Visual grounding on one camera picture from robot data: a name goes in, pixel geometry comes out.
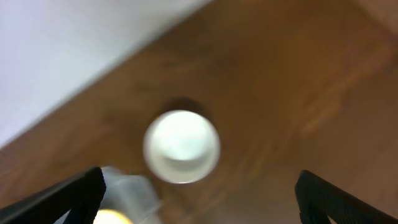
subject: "yellow object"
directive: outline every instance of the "yellow object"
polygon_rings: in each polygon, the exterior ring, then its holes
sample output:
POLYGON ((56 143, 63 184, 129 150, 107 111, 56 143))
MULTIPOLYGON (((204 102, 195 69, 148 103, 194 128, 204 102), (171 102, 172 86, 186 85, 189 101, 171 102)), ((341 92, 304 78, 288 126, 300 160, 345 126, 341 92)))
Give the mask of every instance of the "yellow object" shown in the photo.
POLYGON ((116 210, 98 210, 93 224, 133 224, 128 217, 116 210))

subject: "brown wooden surface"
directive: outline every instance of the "brown wooden surface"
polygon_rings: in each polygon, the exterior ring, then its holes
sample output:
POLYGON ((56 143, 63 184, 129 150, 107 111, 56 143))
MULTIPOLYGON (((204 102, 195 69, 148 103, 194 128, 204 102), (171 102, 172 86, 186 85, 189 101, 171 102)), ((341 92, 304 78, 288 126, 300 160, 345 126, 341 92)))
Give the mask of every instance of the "brown wooden surface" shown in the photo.
POLYGON ((395 40, 349 1, 215 1, 0 151, 0 206, 111 164, 153 181, 165 223, 299 223, 308 169, 398 217, 395 40), (181 96, 222 149, 208 177, 173 185, 142 137, 181 96))
POLYGON ((398 1, 396 0, 357 0, 382 25, 398 34, 398 1))

